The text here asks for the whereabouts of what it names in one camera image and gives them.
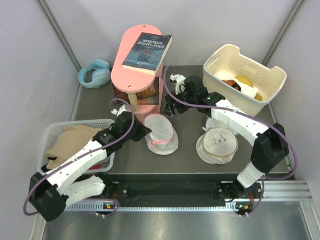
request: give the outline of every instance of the yellow cloth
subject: yellow cloth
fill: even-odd
[[[65,127],[64,132],[58,138],[53,148],[45,153],[48,158],[56,158],[56,160],[50,160],[46,168],[52,170],[65,163],[83,149],[88,142],[102,130],[101,128],[92,128],[83,125]]]

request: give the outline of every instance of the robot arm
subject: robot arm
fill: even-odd
[[[254,183],[268,174],[289,154],[287,143],[277,133],[260,122],[236,114],[236,112],[241,111],[219,93],[208,93],[200,77],[191,76],[185,78],[182,75],[171,75],[170,81],[176,84],[175,91],[172,94],[185,103],[233,110],[197,108],[199,112],[217,119],[236,130],[253,146],[251,162],[233,181],[233,198],[246,196]],[[181,104],[166,95],[164,114],[167,116],[175,116],[176,111],[179,114],[183,114],[188,109],[190,109],[189,106]],[[285,129],[280,124],[276,123],[274,127],[285,135]]]
[[[138,142],[151,132],[135,118],[132,130],[123,140],[106,149],[92,151],[116,141],[129,130],[133,120],[132,113],[127,111],[125,106],[121,107],[119,112],[114,110],[112,113],[117,115],[116,122],[108,129],[98,132],[81,151],[63,164],[69,164],[68,166],[43,181],[29,199],[29,202],[47,222],[55,220],[67,207],[81,200],[103,193],[110,196],[113,192],[113,183],[105,174],[98,173],[89,179],[75,181],[92,166],[120,150],[125,142],[129,140]],[[44,177],[39,172],[36,173],[31,178],[29,189],[33,189]]]

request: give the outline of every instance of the white wall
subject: white wall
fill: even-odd
[[[165,65],[203,65],[225,44],[262,62],[296,0],[46,0],[84,67],[114,63],[124,32],[140,24],[173,35]]]
[[[41,140],[69,120],[77,71],[35,0],[1,1],[0,32],[0,238],[27,240],[35,217],[23,203]]]
[[[300,159],[298,176],[308,181],[320,212],[320,1],[307,0],[269,67],[280,66],[287,81],[273,104]]]

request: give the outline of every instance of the book cover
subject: book cover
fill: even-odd
[[[134,68],[137,71],[157,72],[170,45],[172,36],[162,36],[149,33],[141,33],[137,42],[124,60],[124,68]]]
[[[113,91],[116,98],[127,101],[130,104],[129,96],[127,93],[120,91],[113,84]],[[139,105],[159,105],[159,88],[160,80],[156,77],[153,84],[142,92],[136,93]],[[123,102],[116,102],[117,106],[123,105]]]

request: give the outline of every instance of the basket handle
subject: basket handle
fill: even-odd
[[[214,64],[219,58],[220,56],[217,56],[214,58],[215,55],[212,55],[211,59],[209,60],[208,64],[206,65],[207,68],[210,68],[212,66],[212,64]]]
[[[284,80],[282,81],[282,83],[280,84],[280,86],[279,86],[279,88],[278,88],[278,90],[277,90],[277,92],[279,92],[279,91],[282,89],[282,87],[284,86],[284,84],[285,84],[285,82],[286,82],[286,80],[287,80],[288,75],[287,75],[287,73],[286,73],[283,69],[281,69],[281,68],[278,67],[278,66],[275,66],[274,68],[272,68],[272,70],[273,70],[273,69],[276,69],[277,71],[283,73],[283,75],[284,75]]]

